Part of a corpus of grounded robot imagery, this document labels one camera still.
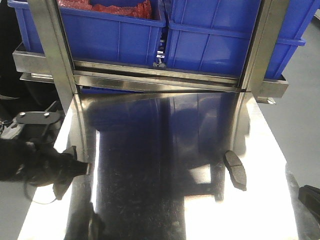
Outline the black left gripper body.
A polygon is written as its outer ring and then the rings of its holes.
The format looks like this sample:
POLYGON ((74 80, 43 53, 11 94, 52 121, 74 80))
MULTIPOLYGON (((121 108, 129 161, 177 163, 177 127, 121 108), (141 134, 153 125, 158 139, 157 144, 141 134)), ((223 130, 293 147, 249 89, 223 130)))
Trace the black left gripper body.
POLYGON ((0 180, 24 181, 42 187, 54 183, 63 155, 51 146, 18 139, 0 140, 0 180))

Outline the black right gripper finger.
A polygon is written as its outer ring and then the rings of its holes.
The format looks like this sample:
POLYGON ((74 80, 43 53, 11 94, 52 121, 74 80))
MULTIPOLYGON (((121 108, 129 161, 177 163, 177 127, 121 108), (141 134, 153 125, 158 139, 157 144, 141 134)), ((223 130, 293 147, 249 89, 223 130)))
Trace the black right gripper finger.
POLYGON ((320 189, 310 185, 299 188, 298 199, 320 223, 320 189))

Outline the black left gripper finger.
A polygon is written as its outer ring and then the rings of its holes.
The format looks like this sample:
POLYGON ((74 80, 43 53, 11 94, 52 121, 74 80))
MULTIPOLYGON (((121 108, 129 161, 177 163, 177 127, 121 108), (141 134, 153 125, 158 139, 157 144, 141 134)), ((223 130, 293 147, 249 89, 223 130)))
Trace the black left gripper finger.
POLYGON ((64 157, 63 170, 68 177, 89 175, 91 164, 78 160, 77 147, 72 145, 62 153, 64 157))
POLYGON ((62 200, 63 196, 65 195, 68 188, 70 187, 72 181, 73 181, 72 178, 68 178, 60 182, 55 182, 53 184, 52 189, 53 189, 53 193, 56 200, 62 200))

